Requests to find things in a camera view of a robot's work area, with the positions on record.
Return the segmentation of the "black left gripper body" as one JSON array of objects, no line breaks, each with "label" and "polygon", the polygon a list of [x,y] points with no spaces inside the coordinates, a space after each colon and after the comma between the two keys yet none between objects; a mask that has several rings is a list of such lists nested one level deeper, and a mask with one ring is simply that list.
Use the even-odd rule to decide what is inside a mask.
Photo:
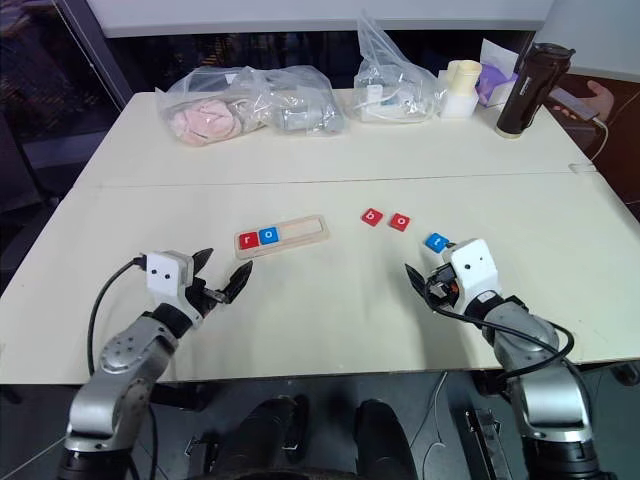
[{"label": "black left gripper body", "polygon": [[185,290],[186,299],[191,306],[206,318],[218,304],[227,304],[228,297],[221,290],[211,290],[203,279],[195,278]]}]

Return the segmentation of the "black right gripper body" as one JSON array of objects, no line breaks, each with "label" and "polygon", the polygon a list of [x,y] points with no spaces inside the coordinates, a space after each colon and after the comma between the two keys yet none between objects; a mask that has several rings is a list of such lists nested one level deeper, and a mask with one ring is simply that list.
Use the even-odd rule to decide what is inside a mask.
[{"label": "black right gripper body", "polygon": [[450,263],[433,272],[426,280],[425,300],[433,310],[459,310],[462,307],[462,293],[457,274]]}]

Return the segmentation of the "person's bare hand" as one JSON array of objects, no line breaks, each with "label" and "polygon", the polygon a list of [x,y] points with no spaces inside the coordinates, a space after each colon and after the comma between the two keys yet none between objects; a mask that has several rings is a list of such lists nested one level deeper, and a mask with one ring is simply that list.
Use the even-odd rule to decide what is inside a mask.
[{"label": "person's bare hand", "polygon": [[613,93],[595,80],[588,80],[587,87],[593,95],[587,98],[585,103],[598,112],[597,118],[599,120],[605,122],[614,107],[615,97]]}]

